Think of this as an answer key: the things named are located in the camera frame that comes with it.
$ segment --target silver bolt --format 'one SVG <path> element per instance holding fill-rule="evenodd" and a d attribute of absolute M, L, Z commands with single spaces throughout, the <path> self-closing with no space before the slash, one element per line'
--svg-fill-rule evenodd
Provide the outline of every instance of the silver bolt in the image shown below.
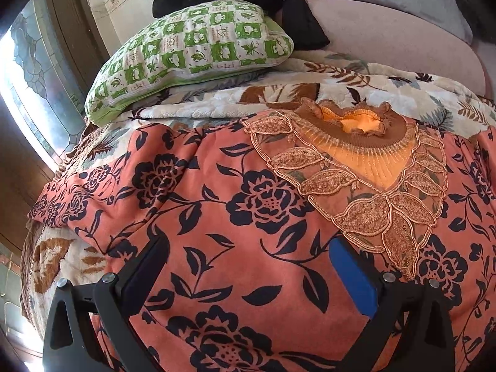
<path fill-rule="evenodd" d="M 386 283 L 394 283 L 396 281 L 396 277 L 393 273 L 384 273 L 383 279 Z"/>
<path fill-rule="evenodd" d="M 435 280 L 434 278 L 431 278 L 429 280 L 429 285 L 433 288 L 439 288 L 439 281 Z"/>
<path fill-rule="evenodd" d="M 62 288 L 65 287 L 67 284 L 67 278 L 61 278 L 60 280 L 57 281 L 57 287 Z"/>
<path fill-rule="evenodd" d="M 116 279 L 116 275 L 114 273 L 107 273 L 107 274 L 104 274 L 102 277 L 102 281 L 105 284 L 109 284 L 115 279 Z"/>

